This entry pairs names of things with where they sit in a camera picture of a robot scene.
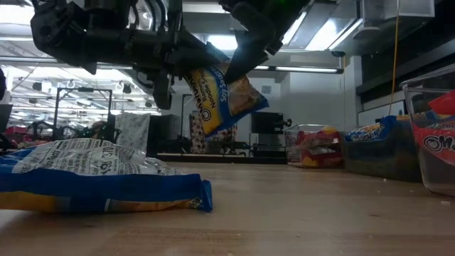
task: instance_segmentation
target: wooden table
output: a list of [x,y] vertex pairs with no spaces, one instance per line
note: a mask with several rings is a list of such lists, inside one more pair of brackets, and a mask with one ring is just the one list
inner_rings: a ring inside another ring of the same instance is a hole
[[455,201],[422,184],[289,166],[171,165],[212,181],[212,213],[1,210],[0,255],[455,255]]

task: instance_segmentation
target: brand logo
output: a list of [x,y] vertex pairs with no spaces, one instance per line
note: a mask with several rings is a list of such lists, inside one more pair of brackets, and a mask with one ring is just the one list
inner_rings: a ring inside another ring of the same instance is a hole
[[206,108],[202,109],[200,111],[200,118],[203,120],[203,121],[208,121],[210,119],[212,119],[212,112]]
[[441,152],[443,149],[455,151],[455,138],[441,136],[427,136],[422,141],[424,146],[433,152]]

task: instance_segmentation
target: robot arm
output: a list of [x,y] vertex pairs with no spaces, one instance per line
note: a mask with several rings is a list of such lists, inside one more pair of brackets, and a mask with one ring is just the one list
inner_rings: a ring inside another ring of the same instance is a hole
[[[164,16],[161,0],[146,0],[155,12],[151,1],[160,3]],[[66,0],[32,2],[31,29],[39,50],[92,74],[98,62],[131,65],[152,81],[153,96],[161,109],[171,107],[174,76],[181,78],[189,70],[229,61],[223,52],[185,29],[182,0],[169,0],[167,21],[162,19],[155,31],[137,30],[137,22],[128,24],[131,7],[137,19],[137,0],[85,0],[84,8]],[[266,51],[278,52],[281,38],[308,2],[220,0],[247,29],[236,33],[239,47],[225,74],[226,82],[236,81],[266,61]]]

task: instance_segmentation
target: yellow snack bag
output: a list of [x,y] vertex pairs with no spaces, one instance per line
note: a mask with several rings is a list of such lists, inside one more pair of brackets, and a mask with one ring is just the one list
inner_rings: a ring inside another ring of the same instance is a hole
[[184,76],[193,92],[204,134],[209,137],[231,127],[247,114],[269,106],[267,99],[250,84],[247,76],[228,85],[228,64],[193,70]]

